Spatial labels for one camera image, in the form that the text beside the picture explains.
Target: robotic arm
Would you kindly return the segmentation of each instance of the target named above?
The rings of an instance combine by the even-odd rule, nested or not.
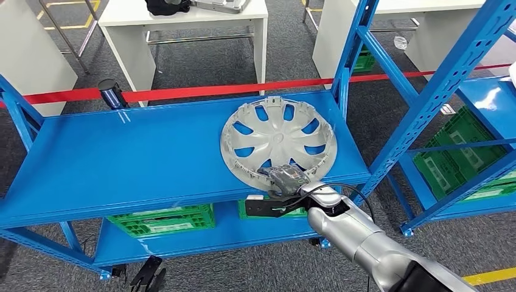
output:
[[[247,214],[280,217],[299,207],[306,208],[313,230],[362,267],[380,291],[477,291],[439,263],[390,239],[348,197],[322,182],[309,182],[297,167],[272,167],[262,173],[273,179],[281,195],[271,192],[271,200],[246,200]]]

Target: green crate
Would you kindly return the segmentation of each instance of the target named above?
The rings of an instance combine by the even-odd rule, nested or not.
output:
[[[363,45],[362,50],[358,54],[357,63],[355,64],[353,73],[369,72],[372,70],[372,67],[374,66],[375,62],[376,60],[374,60],[374,57],[371,54],[371,52],[365,45]]]
[[[464,106],[426,145],[464,144],[494,139],[478,119]],[[440,200],[506,154],[502,146],[429,151],[414,157],[417,169]],[[516,172],[488,183],[493,186],[516,181]]]
[[[465,144],[495,139],[466,106],[459,109],[440,133],[445,133],[448,138],[442,141],[441,145],[445,145],[444,142]],[[449,153],[460,165],[466,179],[470,179],[507,154],[507,151],[501,145],[494,145],[449,150]]]
[[[440,145],[435,137],[427,144],[427,147],[437,146]],[[467,181],[459,165],[447,151],[418,153],[414,157],[414,164],[437,200],[444,198]]]
[[[150,214],[128,214],[108,217],[108,220],[132,237],[145,237],[172,234],[190,230],[215,227],[213,205],[200,205],[201,212],[191,212],[194,208],[183,210],[157,210]]]
[[[116,220],[118,222],[125,222],[125,221],[143,220],[143,219],[156,218],[156,217],[166,217],[169,215],[205,213],[205,212],[211,212],[211,210],[212,210],[212,206],[210,204],[203,204],[203,205],[195,205],[195,206],[171,207],[171,208],[160,209],[160,210],[114,215],[114,216],[111,216],[111,218],[113,218],[113,220]]]
[[[253,219],[253,218],[267,218],[262,216],[248,216],[245,212],[245,200],[238,200],[237,204],[239,206],[239,217],[240,219]],[[307,212],[304,208],[296,209],[286,215],[284,217],[306,217]]]
[[[516,192],[516,182],[505,182],[502,184],[495,184],[492,186],[484,186],[478,192],[468,196],[459,203],[467,203],[473,200],[483,200],[486,198],[496,198],[499,196],[510,195]]]

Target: floor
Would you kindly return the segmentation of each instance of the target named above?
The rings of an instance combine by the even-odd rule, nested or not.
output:
[[[36,0],[27,0],[37,15],[41,10]],[[321,8],[323,0],[311,1]],[[106,5],[101,0],[99,10]],[[311,24],[302,24],[300,0],[267,0],[269,36],[267,47],[267,80],[318,78],[311,61],[316,32]],[[77,25],[86,21],[84,4],[51,7],[62,25]],[[50,26],[45,15],[44,26]],[[375,27],[409,26],[404,21],[375,22]],[[153,38],[216,35],[221,30],[179,31],[153,33]],[[56,31],[50,30],[60,47],[64,47]],[[86,29],[69,29],[66,34],[78,47]],[[394,47],[396,35],[410,38],[410,33],[377,35],[403,71],[415,68]],[[224,40],[153,48],[157,73],[153,88],[172,88],[198,85],[222,85],[256,82],[251,45],[248,40]],[[78,73],[77,88],[93,87],[103,78],[117,80],[122,89],[128,84],[117,65],[106,41],[96,31],[88,46],[85,63],[91,75],[84,75],[73,59],[69,59]],[[372,73],[380,73],[376,65]],[[490,76],[489,71],[476,71],[475,76]],[[424,78],[412,78],[420,90]],[[454,98],[455,110],[461,106]],[[101,101],[68,103],[64,111],[77,113],[106,110]],[[397,126],[407,106],[389,81],[353,83],[349,88],[348,124],[366,163],[370,164],[390,133]],[[416,142],[421,146],[443,125],[449,116],[439,114]],[[16,174],[25,153],[9,115],[0,110],[0,192],[5,193]],[[406,182],[399,178],[402,188]],[[406,220],[390,187],[382,182],[371,196],[377,214],[377,224],[389,236],[410,250],[435,259],[460,276],[516,266],[516,214],[503,213],[466,219],[432,223],[419,228],[411,238],[402,237],[399,224]],[[95,248],[99,220],[74,222],[79,240],[88,254]],[[38,233],[58,242],[65,242],[56,224],[33,227]],[[128,266],[134,276],[141,264]],[[278,243],[232,251],[214,252],[168,259],[167,278],[163,291],[366,291],[366,276],[350,264],[335,249],[318,249],[306,240]],[[1,291],[123,291],[125,279],[101,282],[96,274],[68,265],[46,255],[0,240]],[[516,279],[477,287],[480,291],[509,292],[516,290]]]

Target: black cable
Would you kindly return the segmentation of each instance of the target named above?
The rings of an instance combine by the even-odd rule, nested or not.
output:
[[[374,211],[372,210],[372,206],[371,206],[369,200],[366,198],[366,196],[364,196],[364,194],[361,191],[359,191],[356,187],[350,186],[350,185],[342,183],[342,182],[330,182],[330,183],[327,183],[327,184],[320,185],[320,186],[316,187],[315,189],[307,192],[303,196],[301,196],[294,203],[288,204],[288,205],[286,205],[284,207],[288,208],[290,206],[294,206],[295,204],[298,204],[299,202],[301,202],[302,200],[306,199],[309,195],[315,193],[316,191],[318,191],[318,190],[320,190],[320,189],[322,189],[324,187],[332,187],[332,186],[345,187],[345,188],[348,188],[348,189],[356,192],[364,200],[364,202],[366,202],[366,205],[368,205],[369,213],[371,213],[371,219],[372,219],[373,223],[376,223],[375,216],[374,216]]]

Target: white desk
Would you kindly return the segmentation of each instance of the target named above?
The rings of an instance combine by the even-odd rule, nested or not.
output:
[[[254,67],[257,81],[265,82],[267,18],[265,0],[251,0],[239,14],[191,7],[172,16],[153,16],[144,0],[110,0],[99,25],[131,89],[140,91],[151,89],[156,69],[144,33],[157,30],[254,26]]]
[[[417,18],[406,55],[420,71],[437,69],[484,0],[380,0],[375,20]],[[313,61],[321,78],[335,75],[358,0],[325,0]]]
[[[25,1],[0,0],[0,74],[21,94],[70,90],[77,74]],[[66,102],[34,107],[44,116],[61,114]]]

